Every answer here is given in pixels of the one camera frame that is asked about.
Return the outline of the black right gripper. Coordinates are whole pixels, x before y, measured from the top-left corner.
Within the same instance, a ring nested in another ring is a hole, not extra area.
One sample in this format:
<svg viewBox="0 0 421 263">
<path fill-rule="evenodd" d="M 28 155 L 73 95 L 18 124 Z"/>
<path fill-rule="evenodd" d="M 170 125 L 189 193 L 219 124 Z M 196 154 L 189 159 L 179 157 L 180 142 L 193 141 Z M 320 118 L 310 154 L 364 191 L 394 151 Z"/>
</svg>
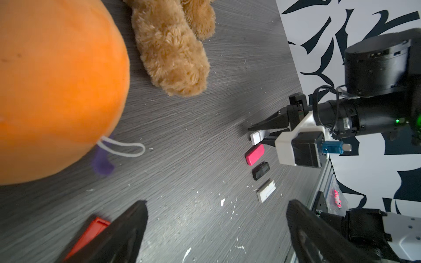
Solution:
<svg viewBox="0 0 421 263">
<path fill-rule="evenodd" d="M 248 128 L 248 131 L 286 129 L 294 130 L 309 112 L 306 96 L 303 93 L 294 93 L 289 97 L 289 105 L 282 108 L 267 119 Z M 275 147 L 276 139 L 281 133 L 270 133 L 261 144 Z"/>
</svg>

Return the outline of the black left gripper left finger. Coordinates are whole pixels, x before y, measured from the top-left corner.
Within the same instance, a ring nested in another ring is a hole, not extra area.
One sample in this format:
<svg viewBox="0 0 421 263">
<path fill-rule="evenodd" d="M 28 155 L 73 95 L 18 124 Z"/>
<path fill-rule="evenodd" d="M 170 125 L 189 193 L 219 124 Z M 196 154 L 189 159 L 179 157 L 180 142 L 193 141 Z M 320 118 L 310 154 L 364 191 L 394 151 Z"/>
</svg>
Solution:
<svg viewBox="0 0 421 263">
<path fill-rule="evenodd" d="M 148 223 L 146 201 L 136 201 L 65 263 L 135 263 Z"/>
</svg>

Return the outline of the black usb drive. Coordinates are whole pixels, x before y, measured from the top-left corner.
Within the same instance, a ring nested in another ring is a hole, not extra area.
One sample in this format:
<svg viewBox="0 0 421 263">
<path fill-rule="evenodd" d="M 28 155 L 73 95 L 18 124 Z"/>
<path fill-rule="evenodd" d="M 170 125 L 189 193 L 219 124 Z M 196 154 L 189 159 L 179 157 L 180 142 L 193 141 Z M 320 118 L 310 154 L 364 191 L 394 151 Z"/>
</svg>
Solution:
<svg viewBox="0 0 421 263">
<path fill-rule="evenodd" d="M 270 170 L 268 162 L 262 162 L 252 170 L 253 179 L 258 181 Z"/>
</svg>

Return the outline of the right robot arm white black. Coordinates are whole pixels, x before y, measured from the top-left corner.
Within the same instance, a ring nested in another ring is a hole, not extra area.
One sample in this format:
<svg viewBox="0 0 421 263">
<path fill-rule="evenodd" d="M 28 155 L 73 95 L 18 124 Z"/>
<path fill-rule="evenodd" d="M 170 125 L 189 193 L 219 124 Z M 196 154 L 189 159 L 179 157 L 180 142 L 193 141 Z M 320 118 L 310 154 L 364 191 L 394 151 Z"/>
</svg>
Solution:
<svg viewBox="0 0 421 263">
<path fill-rule="evenodd" d="M 345 50 L 345 83 L 323 90 L 334 100 L 319 102 L 320 90 L 308 105 L 301 93 L 290 104 L 254 124 L 251 131 L 292 131 L 312 118 L 334 139 L 387 133 L 394 137 L 405 126 L 412 129 L 412 143 L 421 144 L 421 31 L 402 32 L 364 39 Z"/>
</svg>

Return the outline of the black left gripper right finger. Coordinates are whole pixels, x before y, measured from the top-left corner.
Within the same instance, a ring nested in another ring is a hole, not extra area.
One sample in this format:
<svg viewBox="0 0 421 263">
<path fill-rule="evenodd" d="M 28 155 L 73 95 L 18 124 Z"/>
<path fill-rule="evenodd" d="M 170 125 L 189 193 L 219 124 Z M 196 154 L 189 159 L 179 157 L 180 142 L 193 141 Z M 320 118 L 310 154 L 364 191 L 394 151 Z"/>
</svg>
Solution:
<svg viewBox="0 0 421 263">
<path fill-rule="evenodd" d="M 375 262 L 296 199 L 289 201 L 286 218 L 300 263 Z"/>
</svg>

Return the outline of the white usb drive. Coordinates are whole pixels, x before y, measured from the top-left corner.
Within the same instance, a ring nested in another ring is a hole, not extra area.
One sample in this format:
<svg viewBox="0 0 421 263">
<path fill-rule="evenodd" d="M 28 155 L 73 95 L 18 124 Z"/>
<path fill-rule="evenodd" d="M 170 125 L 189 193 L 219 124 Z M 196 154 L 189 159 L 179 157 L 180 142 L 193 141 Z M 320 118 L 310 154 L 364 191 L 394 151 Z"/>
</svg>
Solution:
<svg viewBox="0 0 421 263">
<path fill-rule="evenodd" d="M 270 135 L 269 130 L 258 130 L 253 131 L 250 134 L 250 139 L 253 145 L 259 144 L 261 141 L 263 141 L 265 138 L 267 138 Z"/>
</svg>

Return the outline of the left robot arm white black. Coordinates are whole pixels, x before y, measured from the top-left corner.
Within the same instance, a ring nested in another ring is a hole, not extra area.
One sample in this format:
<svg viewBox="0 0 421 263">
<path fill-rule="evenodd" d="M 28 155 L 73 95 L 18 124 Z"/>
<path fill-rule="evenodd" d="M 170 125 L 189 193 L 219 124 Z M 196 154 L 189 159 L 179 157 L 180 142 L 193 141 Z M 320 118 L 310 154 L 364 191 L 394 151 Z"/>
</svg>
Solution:
<svg viewBox="0 0 421 263">
<path fill-rule="evenodd" d="M 286 218 L 292 247 L 300 263 L 418 263 L 403 242 L 421 244 L 420 218 L 379 209 L 351 209 L 344 217 L 314 212 L 289 201 Z M 134 263 L 148 223 L 145 201 L 137 201 L 66 263 Z"/>
</svg>

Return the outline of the pink usb drive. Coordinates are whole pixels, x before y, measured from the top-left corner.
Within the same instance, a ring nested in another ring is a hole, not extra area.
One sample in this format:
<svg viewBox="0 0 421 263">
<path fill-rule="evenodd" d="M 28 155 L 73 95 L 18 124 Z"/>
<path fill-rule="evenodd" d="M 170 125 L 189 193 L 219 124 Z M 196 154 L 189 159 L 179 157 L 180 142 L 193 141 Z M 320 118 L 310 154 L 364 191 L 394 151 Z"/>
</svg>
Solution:
<svg viewBox="0 0 421 263">
<path fill-rule="evenodd" d="M 245 159 L 246 163 L 250 166 L 253 166 L 265 153 L 264 145 L 257 144 L 250 148 L 246 154 Z"/>
</svg>

